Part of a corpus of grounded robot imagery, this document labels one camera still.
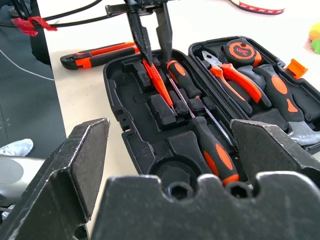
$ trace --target robotic claw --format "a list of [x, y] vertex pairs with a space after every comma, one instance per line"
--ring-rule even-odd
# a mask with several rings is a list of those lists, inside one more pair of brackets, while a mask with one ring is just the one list
[[167, 7], [171, 0], [124, 0], [125, 4], [107, 5], [106, 13], [110, 17], [127, 14], [133, 40], [147, 63], [152, 65], [152, 50], [147, 28], [142, 26], [140, 16], [156, 13], [158, 27], [156, 33], [162, 50], [162, 58], [167, 63], [172, 54], [172, 28]]

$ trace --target screwdriver handle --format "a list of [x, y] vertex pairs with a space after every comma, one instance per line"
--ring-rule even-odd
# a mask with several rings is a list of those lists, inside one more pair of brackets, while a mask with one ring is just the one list
[[212, 134], [203, 116], [193, 118], [189, 129], [194, 131], [206, 163], [223, 185], [239, 180], [237, 169], [221, 143]]
[[221, 66], [223, 76], [239, 84], [251, 96], [253, 101], [265, 109], [271, 108], [271, 102], [266, 94], [258, 87], [254, 81], [246, 75], [238, 72], [231, 63], [224, 63]]
[[190, 99], [201, 97], [201, 91], [194, 85], [189, 73], [176, 60], [166, 66], [170, 76], [181, 89], [184, 89]]
[[277, 75], [272, 65], [261, 65], [253, 70], [264, 77], [265, 92], [287, 122], [305, 121], [304, 113], [296, 105], [294, 98], [285, 82]]
[[217, 81], [221, 84], [222, 88], [225, 92], [239, 105], [239, 107], [247, 114], [248, 116], [252, 115], [252, 107], [246, 100], [239, 95], [225, 80], [224, 71], [219, 66], [211, 66], [210, 72], [217, 79]]
[[145, 59], [142, 60], [142, 64], [146, 70], [146, 73], [148, 74], [149, 78], [151, 79], [155, 89], [158, 91], [158, 93], [163, 97], [165, 102], [172, 107], [174, 104], [171, 100], [171, 97], [166, 89], [165, 83], [162, 80], [157, 68], [151, 63], [151, 66], [147, 63]]

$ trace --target toolbox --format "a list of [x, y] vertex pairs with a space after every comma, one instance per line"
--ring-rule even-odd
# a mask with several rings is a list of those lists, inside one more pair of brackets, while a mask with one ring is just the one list
[[[232, 55], [226, 54], [226, 48], [230, 50], [233, 47], [232, 42], [238, 40], [246, 43], [241, 44], [245, 51], [247, 46], [253, 47], [251, 50], [247, 49], [249, 53], [245, 52], [253, 56], [252, 62], [246, 63], [245, 56], [243, 61], [237, 62], [232, 60]], [[271, 107], [263, 107], [256, 103], [240, 84], [229, 80], [228, 84], [249, 103], [250, 112], [242, 109], [227, 94], [228, 89], [224, 89], [213, 76], [209, 62], [204, 60], [203, 51], [215, 56], [223, 64], [232, 62], [233, 66], [238, 71], [242, 70], [241, 73], [247, 77], [257, 74], [252, 71], [257, 66], [264, 66], [268, 71], [273, 68], [280, 81], [282, 80], [292, 93], [293, 99], [287, 99], [289, 110], [295, 112], [301, 109], [309, 130], [320, 131], [320, 93], [305, 79], [295, 75], [297, 73], [284, 69], [284, 62], [254, 40], [233, 36], [198, 42], [190, 46], [188, 56], [173, 50], [172, 60], [182, 66], [177, 70], [184, 75], [190, 75], [196, 88], [201, 91], [201, 98], [189, 98], [189, 94], [179, 87], [181, 94], [192, 112], [206, 119], [209, 130], [231, 157], [240, 181], [246, 182], [248, 178], [230, 128], [231, 121], [241, 119], [265, 122], [279, 126], [286, 133], [289, 133], [291, 127], [280, 114], [279, 108], [275, 107], [277, 101], [272, 101]], [[204, 158], [195, 131], [190, 127], [192, 118], [187, 106], [179, 99], [166, 76], [167, 65], [162, 63], [161, 52], [156, 50], [152, 53], [153, 63], [173, 101], [174, 111], [155, 89], [140, 54], [116, 58], [104, 67], [104, 82], [111, 110], [123, 130], [123, 141], [139, 174], [159, 176], [164, 189], [173, 182], [184, 182], [196, 188], [199, 175], [212, 174], [214, 171]], [[260, 86], [257, 82], [252, 87], [255, 86], [261, 89], [268, 87]], [[276, 88], [284, 93], [281, 86], [280, 84]], [[224, 129], [227, 137], [211, 120], [204, 106]], [[308, 144], [303, 148], [310, 154], [315, 154], [320, 151], [320, 144]]]

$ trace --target black plastic tool case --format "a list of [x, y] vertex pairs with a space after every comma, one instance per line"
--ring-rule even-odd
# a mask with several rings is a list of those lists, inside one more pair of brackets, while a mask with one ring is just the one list
[[[232, 119], [255, 120], [279, 125], [287, 131], [284, 119], [277, 119], [271, 108], [267, 111], [255, 103], [252, 116], [246, 115], [242, 109], [222, 90], [210, 72], [196, 59], [202, 59], [202, 50], [215, 54], [221, 62], [226, 62], [223, 55], [227, 42], [241, 38], [226, 37], [195, 43], [189, 48], [189, 56], [178, 50], [173, 50], [172, 59], [177, 60], [190, 74], [194, 84], [202, 91], [202, 101], [233, 138], [230, 129]], [[320, 131], [320, 93], [304, 79], [294, 79], [290, 72], [284, 69], [285, 63], [264, 49], [250, 38], [246, 40], [258, 50], [262, 56], [261, 64], [271, 64], [278, 75], [286, 82], [297, 105], [303, 110], [305, 120], [314, 131]], [[153, 62], [159, 70], [170, 94], [173, 88], [166, 78], [166, 65], [161, 64], [160, 51], [153, 52]], [[163, 187], [172, 182], [186, 182], [192, 187], [197, 184], [201, 174], [211, 174], [197, 144], [194, 132], [188, 129], [191, 117], [185, 109], [178, 109], [178, 117], [170, 114], [165, 105], [163, 108], [158, 92], [153, 87], [139, 54], [115, 59], [108, 63], [104, 70], [105, 87], [111, 109], [119, 121], [122, 138], [139, 174], [157, 175], [161, 178]], [[239, 93], [241, 87], [233, 85]], [[177, 96], [171, 95], [175, 105]], [[247, 181], [246, 173], [241, 164], [239, 153], [231, 147], [218, 131], [203, 109], [194, 111], [198, 116], [207, 119], [208, 127], [230, 154], [238, 170], [240, 181]], [[320, 145], [309, 146], [307, 151], [314, 154], [320, 151]]]

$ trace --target white table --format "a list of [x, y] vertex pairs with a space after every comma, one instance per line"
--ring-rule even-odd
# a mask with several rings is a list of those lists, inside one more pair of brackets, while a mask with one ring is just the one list
[[[93, 2], [37, 1], [42, 17]], [[320, 22], [320, 2], [283, 1], [289, 2], [286, 11], [274, 16], [240, 10], [227, 0], [171, 1], [168, 8], [173, 30], [173, 48], [188, 54], [189, 46], [196, 42], [235, 35], [250, 37], [285, 63], [288, 64], [291, 58], [295, 58], [309, 68], [304, 77], [320, 90], [320, 55], [304, 48], [310, 26]], [[105, 5], [121, 3], [122, 0], [105, 0], [87, 11], [62, 18], [59, 23], [103, 16], [106, 14]], [[159, 49], [156, 16], [144, 16], [142, 23], [148, 28], [152, 49]], [[132, 35], [126, 15], [87, 25], [59, 28], [57, 32], [47, 31], [45, 35], [66, 134], [70, 134], [75, 125], [84, 121], [105, 117], [111, 121], [103, 180], [92, 221], [87, 225], [91, 232], [106, 179], [110, 176], [136, 175], [137, 172], [123, 143], [120, 125], [110, 109], [103, 78], [104, 66], [71, 71], [62, 67], [60, 57], [128, 42], [132, 40]]]

